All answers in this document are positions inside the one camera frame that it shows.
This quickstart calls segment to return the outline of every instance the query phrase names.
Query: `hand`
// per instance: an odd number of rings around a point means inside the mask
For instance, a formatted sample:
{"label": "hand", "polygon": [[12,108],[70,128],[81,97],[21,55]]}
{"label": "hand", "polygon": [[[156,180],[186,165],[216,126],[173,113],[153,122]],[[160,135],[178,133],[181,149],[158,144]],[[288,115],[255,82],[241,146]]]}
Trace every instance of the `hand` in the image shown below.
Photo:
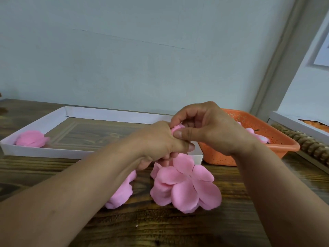
{"label": "hand", "polygon": [[181,109],[171,119],[170,127],[182,123],[186,128],[174,132],[174,137],[199,141],[229,156],[244,153],[257,140],[216,103],[208,101]]}
{"label": "hand", "polygon": [[195,149],[192,143],[173,137],[166,121],[146,126],[127,138],[136,139],[142,146],[142,159],[137,168],[139,170],[145,169],[152,161],[168,166],[169,161],[177,157],[178,153],[187,153]]}

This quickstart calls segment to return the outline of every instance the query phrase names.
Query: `plastic basket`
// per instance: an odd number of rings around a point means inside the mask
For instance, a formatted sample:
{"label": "plastic basket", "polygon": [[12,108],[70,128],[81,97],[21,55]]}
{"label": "plastic basket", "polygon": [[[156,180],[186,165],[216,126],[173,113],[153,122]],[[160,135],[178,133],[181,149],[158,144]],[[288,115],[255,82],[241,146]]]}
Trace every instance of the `plastic basket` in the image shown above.
{"label": "plastic basket", "polygon": [[[264,121],[255,116],[239,110],[223,109],[236,121],[241,122],[244,128],[252,128],[258,130],[255,133],[268,137],[271,144],[266,146],[275,152],[279,158],[282,158],[289,151],[298,151],[300,146],[293,139],[289,138],[279,130],[273,128]],[[200,148],[204,154],[203,160],[212,165],[236,166],[234,159],[230,156],[225,156],[220,152],[215,151],[204,143],[199,142]]]}

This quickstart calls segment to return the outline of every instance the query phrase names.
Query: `person's left hand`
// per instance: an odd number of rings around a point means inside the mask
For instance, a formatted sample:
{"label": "person's left hand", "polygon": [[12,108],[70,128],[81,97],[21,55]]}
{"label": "person's left hand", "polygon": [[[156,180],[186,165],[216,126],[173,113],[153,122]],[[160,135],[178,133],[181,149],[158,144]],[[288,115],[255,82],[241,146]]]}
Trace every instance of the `person's left hand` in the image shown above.
{"label": "person's left hand", "polygon": [[143,170],[153,161],[162,166],[168,166],[171,159],[179,153],[193,151],[195,146],[187,141],[179,140],[171,135],[169,123],[159,121],[132,133],[128,138],[134,138],[142,146],[142,158],[137,169]]}

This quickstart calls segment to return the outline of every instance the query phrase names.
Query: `person's right hand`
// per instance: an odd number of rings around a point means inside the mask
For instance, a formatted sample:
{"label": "person's right hand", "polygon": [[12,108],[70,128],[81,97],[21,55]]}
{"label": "person's right hand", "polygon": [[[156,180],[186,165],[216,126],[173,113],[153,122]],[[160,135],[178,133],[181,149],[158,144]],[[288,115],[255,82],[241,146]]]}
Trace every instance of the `person's right hand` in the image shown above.
{"label": "person's right hand", "polygon": [[171,119],[170,128],[182,123],[186,128],[174,132],[174,137],[207,144],[226,156],[252,150],[258,143],[241,125],[216,103],[208,101],[181,109]]}

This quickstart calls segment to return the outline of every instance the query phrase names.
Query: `person's right arm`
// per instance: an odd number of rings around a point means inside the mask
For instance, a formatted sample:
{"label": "person's right arm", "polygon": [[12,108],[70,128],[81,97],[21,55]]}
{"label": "person's right arm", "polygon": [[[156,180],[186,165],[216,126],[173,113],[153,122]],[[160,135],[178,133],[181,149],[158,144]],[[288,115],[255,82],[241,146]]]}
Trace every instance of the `person's right arm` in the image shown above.
{"label": "person's right arm", "polygon": [[329,206],[312,192],[266,145],[247,132],[214,102],[180,110],[174,136],[204,142],[232,156],[274,246],[328,246]]}

